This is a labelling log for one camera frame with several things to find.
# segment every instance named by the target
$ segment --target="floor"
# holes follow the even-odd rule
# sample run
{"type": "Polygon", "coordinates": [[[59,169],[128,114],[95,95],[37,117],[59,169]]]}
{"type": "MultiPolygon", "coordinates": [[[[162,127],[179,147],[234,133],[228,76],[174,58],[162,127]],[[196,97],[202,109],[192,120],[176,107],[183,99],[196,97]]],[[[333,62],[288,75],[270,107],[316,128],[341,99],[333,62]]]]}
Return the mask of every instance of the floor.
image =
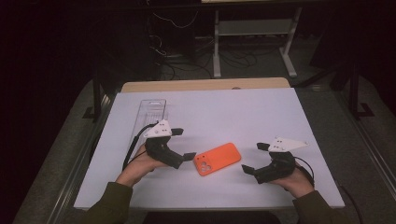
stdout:
{"type": "MultiPolygon", "coordinates": [[[[321,71],[309,66],[318,39],[296,38],[290,57],[298,76],[288,77],[277,51],[283,42],[284,39],[279,36],[224,39],[227,44],[220,47],[221,78],[285,77],[290,84],[297,84],[321,71]]],[[[202,38],[197,43],[210,46],[211,39],[202,38]]],[[[199,52],[202,56],[193,63],[174,54],[174,57],[167,59],[169,65],[162,67],[162,79],[210,78],[210,52],[203,48],[199,52]]],[[[381,103],[373,85],[361,78],[360,102],[367,103],[375,116],[354,120],[345,103],[347,88],[332,91],[329,88],[331,80],[332,75],[329,75],[307,88],[296,89],[296,92],[333,178],[340,185],[340,193],[346,203],[346,207],[340,210],[356,223],[360,223],[358,214],[366,224],[395,223],[396,202],[390,190],[392,186],[381,171],[383,167],[376,165],[377,159],[373,157],[370,147],[377,149],[388,168],[396,172],[396,155],[392,148],[396,145],[393,137],[396,134],[396,119],[381,103]]],[[[73,208],[73,202],[88,167],[92,146],[106,122],[111,101],[105,98],[102,105],[103,116],[96,123],[83,118],[86,109],[92,107],[90,82],[75,101],[14,220],[15,224],[78,223],[84,212],[73,208]]],[[[273,212],[284,224],[297,221],[293,210],[273,212]]],[[[132,211],[128,223],[141,223],[145,215],[144,212],[132,211]]]]}

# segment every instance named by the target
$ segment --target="electrical cord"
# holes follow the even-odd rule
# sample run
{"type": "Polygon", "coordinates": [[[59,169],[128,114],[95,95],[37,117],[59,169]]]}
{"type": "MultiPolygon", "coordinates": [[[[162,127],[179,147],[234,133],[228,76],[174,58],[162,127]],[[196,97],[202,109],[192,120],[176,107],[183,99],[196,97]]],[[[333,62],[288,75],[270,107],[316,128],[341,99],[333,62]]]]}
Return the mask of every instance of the electrical cord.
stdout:
{"type": "Polygon", "coordinates": [[[122,165],[122,170],[126,168],[126,166],[129,164],[128,160],[131,158],[132,152],[134,152],[134,148],[136,147],[137,141],[139,140],[140,135],[147,129],[147,128],[152,128],[156,125],[157,123],[149,124],[143,127],[142,130],[134,137],[134,141],[132,142],[131,146],[128,149],[128,153],[125,156],[124,163],[122,165]]]}
{"type": "Polygon", "coordinates": [[[315,176],[314,176],[314,170],[312,169],[312,167],[309,165],[309,163],[308,162],[306,162],[305,160],[303,160],[303,159],[301,159],[301,158],[299,158],[299,157],[294,157],[294,159],[297,159],[297,160],[299,160],[299,161],[302,161],[302,162],[304,162],[308,167],[309,167],[309,169],[311,170],[311,176],[312,176],[312,179],[314,179],[315,180],[315,176]]]}
{"type": "Polygon", "coordinates": [[[360,224],[364,224],[363,223],[363,218],[362,218],[362,215],[361,215],[361,210],[359,209],[359,207],[356,204],[355,200],[353,199],[352,195],[347,191],[347,189],[343,185],[338,185],[338,187],[344,191],[344,193],[346,194],[348,199],[352,202],[353,207],[355,208],[356,214],[358,215],[359,223],[360,224]]]}

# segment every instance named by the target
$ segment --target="dark background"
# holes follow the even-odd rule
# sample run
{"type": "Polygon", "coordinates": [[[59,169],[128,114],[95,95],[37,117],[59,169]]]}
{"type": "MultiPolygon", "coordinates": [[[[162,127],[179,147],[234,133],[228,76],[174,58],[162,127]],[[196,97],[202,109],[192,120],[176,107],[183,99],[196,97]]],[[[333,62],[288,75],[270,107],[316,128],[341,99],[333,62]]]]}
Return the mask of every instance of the dark background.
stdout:
{"type": "MultiPolygon", "coordinates": [[[[375,84],[396,114],[396,74],[392,69],[396,64],[392,44],[395,9],[389,1],[305,7],[298,34],[323,34],[312,65],[328,68],[342,58],[352,58],[360,74],[375,84]]],[[[193,38],[207,33],[212,29],[207,26],[213,24],[212,14],[200,14],[194,29],[178,36],[193,38]]],[[[159,59],[149,50],[145,13],[104,19],[76,10],[69,1],[7,0],[0,2],[0,15],[0,192],[2,207],[7,208],[0,210],[0,221],[10,223],[92,74],[98,68],[104,70],[100,81],[107,93],[114,93],[124,81],[156,80],[158,67],[153,62],[159,59]],[[94,43],[92,36],[99,36],[94,43]]],[[[260,11],[251,13],[252,17],[258,15],[260,11]]]]}

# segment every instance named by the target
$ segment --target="black cable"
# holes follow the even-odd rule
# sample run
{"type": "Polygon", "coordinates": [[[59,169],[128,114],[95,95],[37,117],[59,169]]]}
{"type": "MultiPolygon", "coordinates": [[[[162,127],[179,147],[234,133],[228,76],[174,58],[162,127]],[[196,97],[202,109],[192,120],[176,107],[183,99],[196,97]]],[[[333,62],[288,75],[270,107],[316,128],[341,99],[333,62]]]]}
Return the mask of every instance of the black cable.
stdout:
{"type": "Polygon", "coordinates": [[[128,149],[128,153],[125,156],[124,163],[122,165],[122,170],[126,168],[126,166],[129,164],[128,160],[131,158],[132,152],[134,152],[134,148],[136,147],[137,141],[139,141],[139,136],[145,131],[147,128],[152,128],[156,125],[157,123],[149,124],[146,125],[140,132],[134,137],[134,141],[132,142],[131,146],[128,149]]]}
{"type": "Polygon", "coordinates": [[[300,160],[300,161],[303,161],[308,167],[309,167],[309,169],[311,170],[311,174],[312,174],[312,179],[314,179],[315,180],[315,177],[314,177],[314,170],[312,169],[312,167],[309,165],[309,163],[308,162],[306,162],[305,160],[303,160],[303,159],[301,159],[301,158],[299,158],[299,157],[294,157],[294,159],[297,159],[297,160],[300,160]]]}
{"type": "Polygon", "coordinates": [[[346,196],[347,196],[347,197],[349,198],[349,200],[352,202],[352,204],[353,204],[353,206],[354,206],[354,208],[355,208],[355,211],[356,211],[356,213],[358,214],[359,223],[360,223],[360,224],[363,224],[363,218],[362,218],[362,216],[361,216],[361,210],[359,209],[359,207],[358,207],[358,205],[356,204],[355,200],[352,198],[352,195],[350,195],[350,193],[347,191],[347,189],[346,189],[344,186],[339,185],[338,187],[344,191],[344,193],[346,194],[346,196]]]}
{"type": "Polygon", "coordinates": [[[141,156],[141,155],[143,155],[143,154],[145,154],[145,153],[146,153],[146,150],[144,150],[143,152],[141,152],[141,153],[139,153],[138,155],[134,156],[134,157],[128,162],[128,164],[131,163],[131,161],[134,161],[136,158],[138,158],[139,156],[141,156]]]}

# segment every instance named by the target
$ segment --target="hand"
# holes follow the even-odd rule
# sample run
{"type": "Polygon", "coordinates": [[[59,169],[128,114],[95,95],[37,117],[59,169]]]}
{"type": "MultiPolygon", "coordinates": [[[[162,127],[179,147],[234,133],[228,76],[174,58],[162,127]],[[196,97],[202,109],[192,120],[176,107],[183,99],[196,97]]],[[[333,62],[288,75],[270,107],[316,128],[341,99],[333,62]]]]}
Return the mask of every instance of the hand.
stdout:
{"type": "Polygon", "coordinates": [[[315,190],[303,172],[297,168],[294,168],[291,175],[273,180],[270,183],[283,187],[295,198],[303,197],[315,190]]]}
{"type": "Polygon", "coordinates": [[[122,171],[117,178],[116,182],[128,187],[132,187],[134,184],[140,181],[148,172],[153,171],[157,167],[164,167],[161,161],[152,159],[146,152],[145,145],[142,145],[132,161],[129,162],[128,166],[122,171]]]}

